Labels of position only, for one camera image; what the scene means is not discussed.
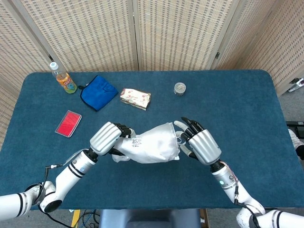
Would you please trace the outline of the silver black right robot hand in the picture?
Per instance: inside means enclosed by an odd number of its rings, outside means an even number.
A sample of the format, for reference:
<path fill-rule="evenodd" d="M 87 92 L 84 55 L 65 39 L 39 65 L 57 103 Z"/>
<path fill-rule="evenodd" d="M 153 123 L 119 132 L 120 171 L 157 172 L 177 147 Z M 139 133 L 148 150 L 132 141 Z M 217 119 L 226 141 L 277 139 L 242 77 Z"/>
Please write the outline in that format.
<path fill-rule="evenodd" d="M 196 159 L 204 165 L 216 163 L 220 158 L 221 149 L 211 133 L 195 120 L 186 117 L 181 119 L 182 121 L 173 122 L 175 126 L 181 129 L 176 134 L 189 145 L 190 149 L 185 147 L 185 143 L 182 143 L 180 148 L 187 156 L 195 155 Z"/>

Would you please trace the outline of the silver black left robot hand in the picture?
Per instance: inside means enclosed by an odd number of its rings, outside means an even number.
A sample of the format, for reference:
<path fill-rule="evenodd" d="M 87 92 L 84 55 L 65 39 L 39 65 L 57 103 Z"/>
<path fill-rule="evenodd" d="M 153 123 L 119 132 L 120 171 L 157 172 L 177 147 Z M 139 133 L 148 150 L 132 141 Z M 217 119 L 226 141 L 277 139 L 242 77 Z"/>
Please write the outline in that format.
<path fill-rule="evenodd" d="M 135 136 L 135 131 L 120 123 L 106 122 L 90 139 L 90 148 L 97 155 L 107 154 L 123 137 Z"/>

